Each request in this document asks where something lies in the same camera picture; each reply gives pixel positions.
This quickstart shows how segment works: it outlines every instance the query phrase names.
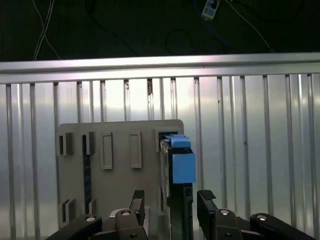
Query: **wire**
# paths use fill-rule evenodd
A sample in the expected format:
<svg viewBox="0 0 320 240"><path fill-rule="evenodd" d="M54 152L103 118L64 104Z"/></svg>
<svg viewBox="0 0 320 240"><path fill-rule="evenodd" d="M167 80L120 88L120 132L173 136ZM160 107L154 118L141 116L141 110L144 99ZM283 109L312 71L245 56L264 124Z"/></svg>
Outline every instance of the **wire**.
<svg viewBox="0 0 320 240"><path fill-rule="evenodd" d="M214 30L214 28L211 27L211 26L203 19L202 15L201 15L201 12L200 12L200 10L199 10L199 8L198 8L198 5L197 5L197 0L193 0L193 5L194 5L194 8L195 8L197 14L198 14L199 17L201 18L202 23L203 23L203 24L205 25L205 27L213 34L213 36L214 36L216 39L218 39L223 45L232 48L232 46L231 46L227 41L225 41L222 37L220 37L220 36L216 33L216 31Z"/></svg>
<svg viewBox="0 0 320 240"><path fill-rule="evenodd" d="M52 0L50 0L48 13L46 15L45 22L44 22L44 26L46 26L46 28L45 28L46 32L47 32L47 28L48 28L48 20L50 19L49 16L50 16L50 12L51 11L52 11ZM38 53L39 53L39 49L41 48L42 42L44 40L44 35L43 34L44 34L44 30L42 29L41 34L40 34L39 39L38 39L38 42L36 44L36 48L35 48L34 54L33 54L33 60L37 59L37 56L38 56Z"/></svg>
<svg viewBox="0 0 320 240"><path fill-rule="evenodd" d="M303 9L306 0L302 0L299 7L297 8L294 17L291 20L287 20L287 21L283 21L283 20L273 20L273 19L264 19L262 17L259 16L259 14L257 14L252 8L250 8L248 5L238 1L238 0L233 0L232 1L235 4L241 5L242 7L244 7L245 9L247 9L248 11L250 11L257 19L259 19L261 22L265 22L265 23L276 23L276 24L291 24L293 23L297 16L300 14L301 10Z"/></svg>
<svg viewBox="0 0 320 240"><path fill-rule="evenodd" d="M268 47L268 49L273 52L273 50L271 49L270 45L267 43L267 41L265 40L265 38L261 35L261 33L247 20L245 19L235 8L234 6L232 6L232 4L228 1L228 0L224 0L227 4L229 4L229 6L234 10L234 12L236 14L239 15L240 18L242 18L247 24L249 24L250 27L252 27L256 33L260 36L260 38L264 41L265 45Z"/></svg>
<svg viewBox="0 0 320 240"><path fill-rule="evenodd" d="M131 53L133 53L133 55L135 56L139 56L139 54L130 46L129 43L127 43L127 41L123 40L119 35L117 35L115 32L108 30L107 28L105 28L100 22L98 22L97 19L95 19L95 17L92 15L92 12L94 10L94 4L96 2L96 0L94 0L94 3L91 4L90 9L88 9L88 4L87 4L87 0L84 0L84 7L86 10L86 13L88 14L89 18L102 30L104 30L105 32L109 33L110 35L114 36L116 39L120 40L120 42L125 45Z"/></svg>
<svg viewBox="0 0 320 240"><path fill-rule="evenodd" d="M40 12L39 12L39 10L38 10L38 8L37 8L37 5L36 5L36 3L35 3L35 0L32 0L32 2L33 2L33 6L34 6L36 12L38 13L38 15L39 15L39 17L40 17L40 21L41 21L41 25L42 25L42 31L43 31L43 36L44 36L45 41L48 43L49 47L52 49L52 51L55 53L55 55L58 57L58 59L61 59L60 56L59 56L59 54L56 52L56 50L55 50L54 47L50 44L50 42L49 42L49 40L48 40L48 38L47 38L47 34L46 34L46 31L47 31L47 30L45 29L44 21L42 20L42 16L41 16L41 14L40 14ZM53 0L53 2L52 2L51 12L52 12L52 9L53 9L54 4L55 4L55 0Z"/></svg>

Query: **metal panel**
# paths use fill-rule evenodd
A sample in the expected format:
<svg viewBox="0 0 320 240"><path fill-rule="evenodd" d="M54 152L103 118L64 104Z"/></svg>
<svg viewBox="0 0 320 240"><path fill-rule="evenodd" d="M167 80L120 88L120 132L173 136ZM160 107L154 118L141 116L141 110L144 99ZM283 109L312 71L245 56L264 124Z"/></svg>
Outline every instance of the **metal panel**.
<svg viewBox="0 0 320 240"><path fill-rule="evenodd" d="M305 206L304 206L304 184L302 175L303 158L301 155L301 128L300 128L300 107L298 76L290 76L291 95L291 121L292 121L292 150L293 150L293 171L294 171L294 210L295 226L297 229L305 230Z"/></svg>
<svg viewBox="0 0 320 240"><path fill-rule="evenodd" d="M35 237L32 117L29 84L11 86L15 234Z"/></svg>
<svg viewBox="0 0 320 240"><path fill-rule="evenodd" d="M245 80L239 76L231 77L235 212L238 216L249 219L249 166L245 91Z"/></svg>
<svg viewBox="0 0 320 240"><path fill-rule="evenodd" d="M100 123L102 121L102 106L101 106L101 83L100 81L92 82L92 108L93 122Z"/></svg>
<svg viewBox="0 0 320 240"><path fill-rule="evenodd" d="M147 79L129 80L130 120L148 120L148 87Z"/></svg>
<svg viewBox="0 0 320 240"><path fill-rule="evenodd" d="M124 81L109 80L104 85L104 122L125 120Z"/></svg>
<svg viewBox="0 0 320 240"><path fill-rule="evenodd" d="M305 232L314 235L313 181L311 159L311 126L309 113L309 79L306 74L298 75L299 110L301 128L302 182Z"/></svg>
<svg viewBox="0 0 320 240"><path fill-rule="evenodd" d="M57 86L57 125L78 122L77 83L60 82Z"/></svg>
<svg viewBox="0 0 320 240"><path fill-rule="evenodd" d="M47 237L58 229L55 107L52 83L35 84L34 104L38 219L40 236Z"/></svg>
<svg viewBox="0 0 320 240"><path fill-rule="evenodd" d="M317 224L318 235L315 235L317 239L320 239L320 74L312 75L312 90L313 90L313 116L314 116L314 146L315 146L315 189L317 200Z"/></svg>
<svg viewBox="0 0 320 240"><path fill-rule="evenodd" d="M199 83L203 189L211 190L216 196L216 205L222 206L218 81L216 77L200 77Z"/></svg>
<svg viewBox="0 0 320 240"><path fill-rule="evenodd" d="M245 77L250 213L268 212L267 149L262 76Z"/></svg>
<svg viewBox="0 0 320 240"><path fill-rule="evenodd" d="M10 217L10 176L8 156L8 125L7 125L7 94L6 85L0 85L0 237L4 240L11 238Z"/></svg>
<svg viewBox="0 0 320 240"><path fill-rule="evenodd" d="M152 102L153 102L153 119L164 119L164 93L163 80L160 78L152 79Z"/></svg>
<svg viewBox="0 0 320 240"><path fill-rule="evenodd" d="M57 126L153 119L183 121L195 192L320 237L319 69L319 53L0 63L0 237L58 229Z"/></svg>
<svg viewBox="0 0 320 240"><path fill-rule="evenodd" d="M284 75L268 76L273 215L291 224L287 88Z"/></svg>

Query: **blue block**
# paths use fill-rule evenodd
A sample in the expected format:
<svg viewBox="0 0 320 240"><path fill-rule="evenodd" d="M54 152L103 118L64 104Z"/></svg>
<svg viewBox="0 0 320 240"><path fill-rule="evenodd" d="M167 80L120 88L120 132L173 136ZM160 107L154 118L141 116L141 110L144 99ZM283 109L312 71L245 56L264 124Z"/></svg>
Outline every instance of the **blue block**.
<svg viewBox="0 0 320 240"><path fill-rule="evenodd" d="M196 156L189 154L172 154L172 182L189 184L196 182Z"/></svg>
<svg viewBox="0 0 320 240"><path fill-rule="evenodd" d="M171 140L171 147L177 149L191 148L190 140L185 135L172 134L166 136Z"/></svg>

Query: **aluminum rail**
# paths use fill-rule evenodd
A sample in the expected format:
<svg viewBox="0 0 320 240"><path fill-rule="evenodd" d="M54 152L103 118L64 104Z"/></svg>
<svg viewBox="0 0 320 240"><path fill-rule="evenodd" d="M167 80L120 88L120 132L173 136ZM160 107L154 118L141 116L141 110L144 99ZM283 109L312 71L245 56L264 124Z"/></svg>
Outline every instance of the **aluminum rail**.
<svg viewBox="0 0 320 240"><path fill-rule="evenodd" d="M312 74L320 53L135 57L0 63L0 84Z"/></svg>

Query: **metal screw head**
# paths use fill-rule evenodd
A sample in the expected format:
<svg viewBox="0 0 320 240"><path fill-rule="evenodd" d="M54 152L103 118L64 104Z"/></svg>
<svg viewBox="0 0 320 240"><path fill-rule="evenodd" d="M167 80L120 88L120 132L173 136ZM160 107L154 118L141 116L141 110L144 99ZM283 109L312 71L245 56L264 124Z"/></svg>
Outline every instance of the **metal screw head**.
<svg viewBox="0 0 320 240"><path fill-rule="evenodd" d="M261 220L261 221L265 221L266 219L267 219L267 217L266 216L263 216L263 215L258 215L258 216L256 216L259 220Z"/></svg>
<svg viewBox="0 0 320 240"><path fill-rule="evenodd" d="M94 220L96 220L96 218L94 216L89 216L89 217L86 218L87 222L92 222Z"/></svg>
<svg viewBox="0 0 320 240"><path fill-rule="evenodd" d="M121 215L123 215L123 216L128 216L128 215L130 215L130 212L129 212L129 211L123 211L123 212L121 213Z"/></svg>
<svg viewBox="0 0 320 240"><path fill-rule="evenodd" d="M227 210L221 210L220 213L225 216L229 215L229 212Z"/></svg>

